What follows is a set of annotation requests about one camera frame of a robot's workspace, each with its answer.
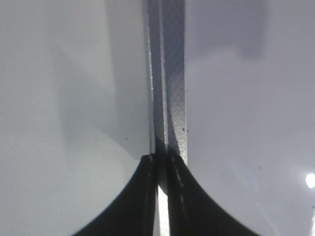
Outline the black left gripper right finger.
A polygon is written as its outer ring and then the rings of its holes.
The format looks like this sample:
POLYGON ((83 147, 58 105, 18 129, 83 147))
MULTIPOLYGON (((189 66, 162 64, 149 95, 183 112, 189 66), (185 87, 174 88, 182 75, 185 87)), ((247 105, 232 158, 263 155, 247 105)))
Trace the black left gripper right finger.
POLYGON ((202 189, 183 159, 166 159, 168 211, 172 236, 255 236, 202 189))

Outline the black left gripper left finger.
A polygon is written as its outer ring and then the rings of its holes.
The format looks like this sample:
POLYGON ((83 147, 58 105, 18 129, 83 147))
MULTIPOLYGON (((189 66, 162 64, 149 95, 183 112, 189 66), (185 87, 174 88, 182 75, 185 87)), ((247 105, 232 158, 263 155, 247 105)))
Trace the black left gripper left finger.
POLYGON ((76 236, 152 236, 157 188, 157 161, 144 155, 115 200, 76 236))

